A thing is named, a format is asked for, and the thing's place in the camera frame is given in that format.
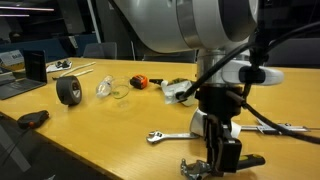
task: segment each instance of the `white paper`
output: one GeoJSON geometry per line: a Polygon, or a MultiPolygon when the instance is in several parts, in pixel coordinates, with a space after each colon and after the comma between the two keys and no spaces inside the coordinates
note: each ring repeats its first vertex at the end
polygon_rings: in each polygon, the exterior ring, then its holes
{"type": "Polygon", "coordinates": [[[72,67],[72,62],[70,62],[69,67],[67,67],[67,68],[63,68],[63,67],[57,68],[55,64],[51,64],[47,67],[47,73],[55,72],[55,71],[62,71],[62,70],[70,69],[71,67],[72,67]]]}
{"type": "Polygon", "coordinates": [[[0,59],[5,66],[23,63],[24,58],[19,50],[0,53],[0,59]]]}

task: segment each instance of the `clear plastic cup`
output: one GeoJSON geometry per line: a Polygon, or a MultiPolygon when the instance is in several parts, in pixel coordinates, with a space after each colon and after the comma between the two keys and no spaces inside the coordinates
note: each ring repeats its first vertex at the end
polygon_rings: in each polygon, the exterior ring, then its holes
{"type": "Polygon", "coordinates": [[[130,90],[129,77],[117,77],[111,81],[111,94],[115,99],[122,99],[130,90]]]}

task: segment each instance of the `wrench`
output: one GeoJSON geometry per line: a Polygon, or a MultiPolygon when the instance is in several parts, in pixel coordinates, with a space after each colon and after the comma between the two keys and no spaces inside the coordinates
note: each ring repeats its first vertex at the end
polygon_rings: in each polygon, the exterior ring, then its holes
{"type": "Polygon", "coordinates": [[[179,133],[179,134],[163,134],[160,131],[152,131],[147,137],[147,141],[151,144],[155,144],[164,139],[196,139],[200,136],[194,133],[179,133]]]}

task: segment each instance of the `orange object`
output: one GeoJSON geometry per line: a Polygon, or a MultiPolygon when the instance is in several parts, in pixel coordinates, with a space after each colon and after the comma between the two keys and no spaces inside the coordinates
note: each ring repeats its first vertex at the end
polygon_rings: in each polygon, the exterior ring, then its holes
{"type": "Polygon", "coordinates": [[[148,85],[148,78],[144,75],[138,74],[130,79],[130,84],[137,89],[144,89],[148,85]]]}
{"type": "Polygon", "coordinates": [[[29,127],[33,128],[34,122],[29,122],[29,127]]]}

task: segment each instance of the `floor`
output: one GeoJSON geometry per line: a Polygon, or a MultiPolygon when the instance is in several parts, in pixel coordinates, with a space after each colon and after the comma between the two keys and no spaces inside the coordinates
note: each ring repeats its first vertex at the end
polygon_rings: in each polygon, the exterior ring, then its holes
{"type": "MultiPolygon", "coordinates": [[[[16,142],[23,130],[19,129],[14,120],[2,116],[0,125],[11,139],[16,142]]],[[[31,168],[22,172],[19,166],[10,158],[4,165],[3,161],[8,153],[0,143],[0,179],[1,180],[108,180],[90,166],[75,159],[68,153],[60,150],[35,131],[28,131],[17,146],[31,168]]]]}

